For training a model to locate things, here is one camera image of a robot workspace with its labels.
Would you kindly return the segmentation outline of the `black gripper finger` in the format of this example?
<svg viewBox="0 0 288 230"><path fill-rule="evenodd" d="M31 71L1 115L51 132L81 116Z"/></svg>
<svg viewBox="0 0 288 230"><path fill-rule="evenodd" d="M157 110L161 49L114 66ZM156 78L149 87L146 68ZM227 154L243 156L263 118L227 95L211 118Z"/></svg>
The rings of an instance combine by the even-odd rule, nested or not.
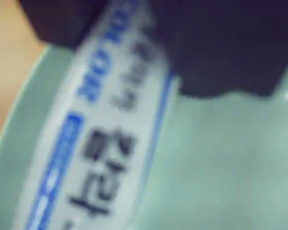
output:
<svg viewBox="0 0 288 230"><path fill-rule="evenodd" d="M83 41L109 0L20 0L39 40L71 50Z"/></svg>
<svg viewBox="0 0 288 230"><path fill-rule="evenodd" d="M288 0L148 0L144 33L164 49L184 95L269 97L288 67Z"/></svg>

